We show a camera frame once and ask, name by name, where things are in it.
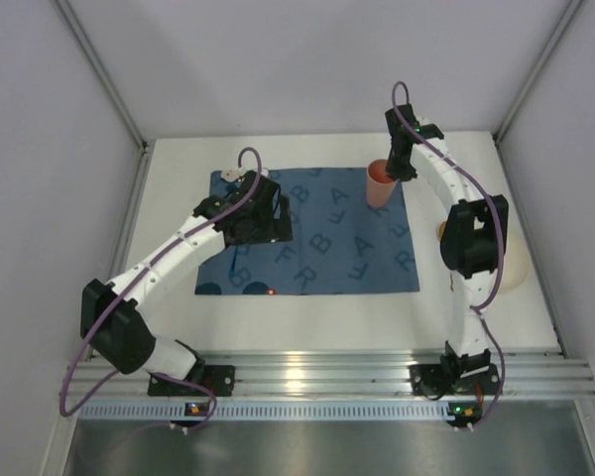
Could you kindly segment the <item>pink plastic cup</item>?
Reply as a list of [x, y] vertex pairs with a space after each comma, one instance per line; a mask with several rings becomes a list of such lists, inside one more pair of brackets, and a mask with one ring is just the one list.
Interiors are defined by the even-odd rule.
[[388, 203], [398, 183], [388, 175], [387, 163], [386, 159], [378, 159], [367, 167], [366, 199], [374, 208], [384, 207]]

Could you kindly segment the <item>blue letter placemat cloth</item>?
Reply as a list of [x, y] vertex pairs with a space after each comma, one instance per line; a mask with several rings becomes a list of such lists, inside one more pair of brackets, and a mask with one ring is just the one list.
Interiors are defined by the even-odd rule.
[[199, 296], [375, 295], [419, 290], [402, 189], [371, 207], [362, 168], [283, 169], [270, 179], [290, 200], [293, 240], [240, 246], [198, 270]]

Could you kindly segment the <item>cream round plate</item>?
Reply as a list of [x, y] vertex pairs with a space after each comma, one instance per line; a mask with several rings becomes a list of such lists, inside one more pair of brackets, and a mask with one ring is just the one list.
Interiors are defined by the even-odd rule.
[[520, 286], [530, 270], [531, 258], [524, 239], [510, 233], [504, 260], [504, 271], [500, 285], [501, 293], [508, 293]]

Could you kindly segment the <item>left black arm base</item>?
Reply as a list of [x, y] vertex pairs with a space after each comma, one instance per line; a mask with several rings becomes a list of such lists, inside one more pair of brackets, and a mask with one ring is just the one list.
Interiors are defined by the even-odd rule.
[[[231, 365], [205, 365], [200, 371], [185, 379], [203, 387], [216, 397], [231, 397], [235, 384], [235, 371], [235, 367]], [[201, 390], [155, 376], [150, 378], [147, 393], [150, 397], [204, 396]]]

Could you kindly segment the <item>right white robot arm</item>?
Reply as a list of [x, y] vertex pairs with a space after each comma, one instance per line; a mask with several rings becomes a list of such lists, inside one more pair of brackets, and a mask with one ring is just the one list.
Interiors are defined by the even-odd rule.
[[439, 253], [450, 272], [453, 314], [441, 366], [456, 378], [484, 372], [491, 353], [483, 314], [502, 281], [508, 200], [486, 192], [457, 165], [440, 129], [420, 123], [410, 104], [393, 106], [385, 118], [391, 137], [387, 175], [401, 182], [425, 179], [447, 213]]

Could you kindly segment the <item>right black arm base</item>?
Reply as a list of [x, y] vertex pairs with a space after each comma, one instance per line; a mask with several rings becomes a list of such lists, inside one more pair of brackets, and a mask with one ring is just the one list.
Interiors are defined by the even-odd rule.
[[417, 364], [410, 367], [412, 393], [437, 401], [451, 396], [493, 396], [501, 379], [494, 364], [487, 371], [454, 379], [439, 364]]

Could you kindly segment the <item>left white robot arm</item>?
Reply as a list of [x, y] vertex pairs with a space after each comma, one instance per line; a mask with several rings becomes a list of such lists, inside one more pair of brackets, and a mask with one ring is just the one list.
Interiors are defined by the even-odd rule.
[[91, 281], [82, 292], [80, 334], [121, 374], [143, 370], [195, 381], [202, 357], [178, 340], [151, 332], [147, 319], [155, 305], [229, 247], [292, 237], [290, 201], [281, 186], [249, 171], [226, 195], [204, 199], [143, 261], [107, 283]]

